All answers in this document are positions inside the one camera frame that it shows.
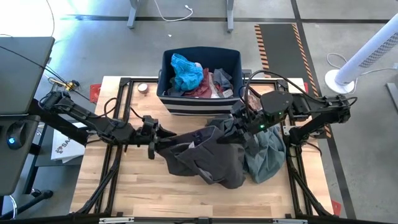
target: wooden tabletop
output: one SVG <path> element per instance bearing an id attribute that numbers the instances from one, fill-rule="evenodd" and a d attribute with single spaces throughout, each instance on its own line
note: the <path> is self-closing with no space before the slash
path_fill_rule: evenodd
<path id="1" fill-rule="evenodd" d="M 118 92 L 120 77 L 104 77 L 96 107 L 96 114 L 103 114 L 104 103 Z M 303 88 L 302 79 L 292 79 Z M 134 84 L 131 106 L 140 115 L 151 115 L 160 124 L 177 134 L 204 127 L 209 117 L 174 116 L 156 96 L 156 83 L 148 83 L 149 92 L 143 95 Z M 253 85 L 259 93 L 272 91 L 272 85 Z M 120 117 L 123 115 L 126 92 L 123 94 Z M 142 122 L 133 113 L 129 122 L 138 128 Z M 97 188 L 103 165 L 106 144 L 95 142 L 87 145 L 73 196 L 71 212 L 77 211 Z M 311 146 L 304 146 L 302 153 L 308 187 L 329 212 L 333 212 L 328 185 L 323 171 L 320 153 Z M 303 211 L 302 191 L 297 186 Z M 108 189 L 104 194 L 102 209 L 106 206 Z M 179 177 L 169 174 L 165 159 L 156 154 L 149 160 L 147 147 L 129 146 L 122 155 L 118 183 L 113 205 L 113 215 L 123 212 L 134 217 L 230 217 L 230 218 L 282 218 L 286 213 L 294 215 L 286 163 L 269 180 L 255 184 L 250 176 L 243 186 L 229 190 L 220 184 L 207 185 L 199 176 Z"/>

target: concrete floor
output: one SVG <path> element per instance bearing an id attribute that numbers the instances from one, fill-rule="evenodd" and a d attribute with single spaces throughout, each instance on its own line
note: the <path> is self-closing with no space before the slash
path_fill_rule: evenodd
<path id="1" fill-rule="evenodd" d="M 243 68 L 261 68 L 254 24 L 235 22 L 227 34 L 225 22 L 138 22 L 129 30 L 124 21 L 67 21 L 65 14 L 128 16 L 128 0 L 49 0 L 54 11 L 56 44 L 50 66 L 67 80 L 76 79 L 81 92 L 88 96 L 90 84 L 101 83 L 105 75 L 156 76 L 162 52 L 167 49 L 196 45 L 226 47 L 242 53 Z M 158 0 L 165 16 L 185 16 L 188 4 L 195 17 L 225 17 L 222 0 Z M 305 19 L 390 19 L 398 12 L 394 0 L 297 0 Z M 294 18 L 289 0 L 236 0 L 236 17 Z M 143 1 L 139 16 L 159 16 L 153 1 Z M 0 2 L 0 34 L 14 36 L 47 36 L 52 21 L 45 1 L 3 0 Z M 324 74 L 331 69 L 326 54 L 336 52 L 350 58 L 382 25 L 380 24 L 304 24 L 310 54 L 324 95 L 333 94 L 324 84 Z M 395 48 L 372 68 L 391 67 L 398 62 Z M 397 72 L 384 71 L 361 77 L 346 124 L 332 126 L 341 163 L 358 219 L 379 222 L 398 220 L 398 168 L 395 151 L 398 113 L 389 98 L 387 82 L 397 83 Z M 50 85 L 40 82 L 37 98 L 43 97 Z M 78 104 L 94 110 L 94 105 L 74 95 Z M 333 200 L 341 202 L 330 154 L 325 141 L 320 141 L 325 174 Z M 19 204 L 30 196 L 21 188 L 31 157 L 14 193 Z M 40 168 L 34 187 L 50 189 L 53 198 L 36 205 L 20 217 L 63 215 L 69 212 L 78 167 Z M 4 210 L 11 204 L 6 199 Z"/>

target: gray-green cloth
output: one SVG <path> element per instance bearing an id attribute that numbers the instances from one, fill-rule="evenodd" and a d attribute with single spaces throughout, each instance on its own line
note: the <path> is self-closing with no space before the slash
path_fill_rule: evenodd
<path id="1" fill-rule="evenodd" d="M 217 116 L 208 120 L 207 126 L 214 125 L 221 131 L 229 129 L 232 118 L 228 115 Z M 248 172 L 255 183 L 262 183 L 274 176 L 285 161 L 286 146 L 279 133 L 278 124 L 254 135 L 258 143 L 259 151 L 256 154 L 249 153 L 245 146 L 244 171 Z"/>

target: computer mouse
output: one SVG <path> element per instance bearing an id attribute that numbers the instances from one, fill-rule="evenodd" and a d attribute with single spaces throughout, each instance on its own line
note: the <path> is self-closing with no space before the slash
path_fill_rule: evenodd
<path id="1" fill-rule="evenodd" d="M 8 147 L 17 150 L 25 144 L 26 140 L 26 123 L 23 121 L 16 121 L 8 127 L 6 133 L 6 141 Z"/>

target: gray floor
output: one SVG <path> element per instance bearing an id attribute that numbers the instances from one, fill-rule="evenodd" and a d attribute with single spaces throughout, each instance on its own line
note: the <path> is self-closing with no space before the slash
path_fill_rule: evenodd
<path id="1" fill-rule="evenodd" d="M 239 50 L 243 68 L 261 68 L 252 22 L 235 22 L 235 30 L 227 34 L 225 22 L 138 22 L 129 30 L 124 21 L 66 21 L 65 14 L 127 16 L 128 0 L 50 0 L 56 20 L 57 42 L 50 66 L 67 80 L 76 79 L 81 92 L 88 95 L 90 84 L 101 83 L 105 75 L 156 76 L 162 52 L 188 46 L 217 46 Z M 185 16 L 188 4 L 195 17 L 224 17 L 222 0 L 158 0 L 165 16 Z M 297 0 L 302 18 L 306 19 L 389 19 L 398 12 L 394 0 Z M 293 18 L 289 0 L 236 0 L 236 17 Z M 153 1 L 143 1 L 139 16 L 159 16 Z M 0 2 L 0 34 L 45 36 L 52 30 L 52 21 L 45 3 L 27 0 Z M 331 69 L 326 54 L 336 52 L 350 58 L 382 25 L 380 24 L 304 24 L 310 54 L 321 91 L 333 94 L 324 84 L 324 74 Z M 391 67 L 398 62 L 398 49 L 393 49 L 372 68 Z M 384 71 L 361 77 L 346 124 L 332 126 L 341 156 L 349 191 L 358 219 L 379 222 L 398 220 L 398 168 L 395 151 L 398 113 L 389 98 L 387 82 L 398 82 L 397 72 Z M 36 97 L 50 90 L 45 78 Z M 77 103 L 94 110 L 94 105 L 79 96 Z M 323 163 L 333 200 L 341 202 L 330 154 L 325 141 L 320 141 Z M 27 166 L 21 176 L 15 197 L 19 204 L 30 197 L 21 195 Z M 34 187 L 50 189 L 55 195 L 20 217 L 62 215 L 68 213 L 76 184 L 78 167 L 40 168 Z M 5 210 L 10 209 L 7 201 Z"/>

